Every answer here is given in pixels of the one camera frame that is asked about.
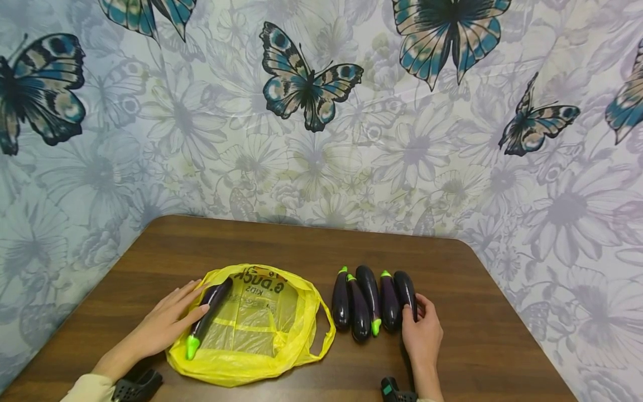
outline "right hand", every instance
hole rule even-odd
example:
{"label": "right hand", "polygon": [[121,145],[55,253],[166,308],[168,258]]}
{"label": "right hand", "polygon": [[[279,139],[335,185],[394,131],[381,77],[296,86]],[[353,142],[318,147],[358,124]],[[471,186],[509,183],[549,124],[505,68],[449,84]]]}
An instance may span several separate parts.
{"label": "right hand", "polygon": [[402,339],[414,372],[416,370],[437,371],[438,352],[444,331],[440,326],[435,306],[431,300],[415,294],[418,307],[418,322],[408,304],[402,310]]}

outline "eggplant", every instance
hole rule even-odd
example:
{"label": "eggplant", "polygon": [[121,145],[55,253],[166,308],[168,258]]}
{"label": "eggplant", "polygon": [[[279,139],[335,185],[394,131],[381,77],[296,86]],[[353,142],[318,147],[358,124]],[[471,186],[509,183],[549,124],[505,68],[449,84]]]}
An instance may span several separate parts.
{"label": "eggplant", "polygon": [[332,320],[335,321],[338,331],[350,329],[349,289],[346,284],[348,271],[346,267],[340,270],[335,280],[335,288],[332,290]]}
{"label": "eggplant", "polygon": [[391,333],[396,332],[402,323],[400,302],[395,294],[393,277],[388,271],[382,272],[379,277],[380,301],[382,302],[382,324]]}
{"label": "eggplant", "polygon": [[417,300],[415,299],[415,288],[411,277],[404,271],[396,271],[393,275],[395,279],[395,287],[397,288],[397,296],[399,297],[402,307],[408,304],[413,311],[413,319],[417,322]]}
{"label": "eggplant", "polygon": [[229,277],[223,281],[222,284],[210,286],[208,289],[205,289],[199,306],[209,304],[210,309],[200,320],[192,324],[192,328],[190,328],[190,334],[186,340],[187,360],[194,359],[197,349],[201,346],[203,338],[205,338],[205,335],[208,333],[212,320],[217,315],[219,308],[223,305],[231,290],[232,278]]}
{"label": "eggplant", "polygon": [[375,275],[366,265],[358,266],[355,271],[355,277],[358,280],[359,288],[368,304],[368,312],[370,313],[370,329],[373,332],[373,337],[379,335],[379,326],[382,325],[382,319],[379,314],[379,293],[377,292],[377,282]]}
{"label": "eggplant", "polygon": [[368,305],[362,295],[361,290],[355,277],[351,274],[346,276],[346,281],[350,288],[350,315],[352,317],[352,334],[353,339],[358,343],[363,343],[370,335],[370,316],[368,314]]}

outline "butterfly wallpaper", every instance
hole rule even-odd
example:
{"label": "butterfly wallpaper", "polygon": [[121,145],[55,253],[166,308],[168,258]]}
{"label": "butterfly wallpaper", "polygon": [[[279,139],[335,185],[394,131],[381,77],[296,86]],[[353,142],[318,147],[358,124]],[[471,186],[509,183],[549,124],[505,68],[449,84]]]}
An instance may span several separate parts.
{"label": "butterfly wallpaper", "polygon": [[4,154],[18,153],[21,122],[28,121],[48,145],[82,134],[85,107],[71,89],[85,82],[84,56],[78,38],[65,33],[37,39],[12,65],[12,60],[0,56],[0,148]]}
{"label": "butterfly wallpaper", "polygon": [[500,22],[511,0],[393,0],[397,33],[405,36],[400,64],[433,91],[449,59],[458,84],[500,42]]}
{"label": "butterfly wallpaper", "polygon": [[337,64],[315,75],[292,40],[277,25],[264,23],[262,66],[273,75],[264,96],[268,110],[287,119],[300,106],[307,130],[321,131],[335,117],[335,102],[348,99],[364,72],[357,64]]}
{"label": "butterfly wallpaper", "polygon": [[4,0],[0,392],[188,214],[459,239],[578,400],[643,400],[640,5]]}
{"label": "butterfly wallpaper", "polygon": [[632,74],[605,109],[605,120],[616,133],[617,145],[643,120],[643,39],[638,43]]}
{"label": "butterfly wallpaper", "polygon": [[167,18],[185,41],[188,23],[197,0],[98,0],[105,16],[112,22],[142,35],[159,37],[154,8]]}
{"label": "butterfly wallpaper", "polygon": [[574,122],[581,110],[576,106],[532,106],[534,83],[538,73],[527,84],[527,90],[516,107],[514,117],[505,127],[498,145],[509,142],[505,155],[524,156],[527,152],[538,151],[545,137],[556,138],[568,125]]}

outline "flower pattern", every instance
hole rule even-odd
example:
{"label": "flower pattern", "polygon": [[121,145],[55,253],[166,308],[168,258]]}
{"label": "flower pattern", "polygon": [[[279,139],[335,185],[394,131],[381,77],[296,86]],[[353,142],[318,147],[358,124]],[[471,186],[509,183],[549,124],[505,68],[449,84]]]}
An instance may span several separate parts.
{"label": "flower pattern", "polygon": [[[461,82],[445,65],[434,92],[400,64],[390,2],[195,3],[184,37],[155,9],[148,41],[96,1],[3,2],[10,67],[25,34],[78,37],[87,116],[55,147],[22,124],[20,153],[0,155],[0,392],[145,226],[179,213],[460,239],[579,400],[641,399],[643,125],[615,146],[605,116],[639,2],[513,1],[495,49]],[[264,21],[317,73],[364,68],[323,131],[266,109]],[[506,156],[536,72],[532,105],[582,112]]]}
{"label": "flower pattern", "polygon": [[172,72],[174,82],[170,87],[152,88],[154,100],[141,105],[140,118],[156,122],[148,136],[159,141],[166,157],[181,151],[186,160],[203,168],[204,159],[219,156],[214,144],[226,140],[220,130],[225,119],[203,106],[207,83],[195,82],[188,64],[180,64]]}
{"label": "flower pattern", "polygon": [[400,123],[394,137],[385,137],[377,144],[383,154],[373,161],[377,166],[375,177],[378,181],[391,181],[391,194],[402,188],[416,188],[418,180],[432,181],[436,167],[449,165],[449,155],[457,148],[446,136],[452,125],[445,119],[446,109],[425,109],[413,125]]}

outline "wooden table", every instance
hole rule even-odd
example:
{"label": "wooden table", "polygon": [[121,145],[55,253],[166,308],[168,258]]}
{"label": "wooden table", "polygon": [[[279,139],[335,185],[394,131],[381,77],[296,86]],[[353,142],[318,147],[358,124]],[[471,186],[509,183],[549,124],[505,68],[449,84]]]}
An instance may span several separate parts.
{"label": "wooden table", "polygon": [[[444,328],[439,372],[447,401],[575,401],[460,241],[186,216],[152,222],[0,400],[59,401],[163,296],[207,271],[243,262],[299,274],[329,304],[343,265],[406,270],[416,291],[434,301]],[[327,328],[320,326],[320,332]],[[408,387],[399,335],[385,332],[364,346],[338,333],[320,363],[233,389],[181,377],[163,355],[150,364],[165,380],[155,402],[380,401],[385,376]]]}

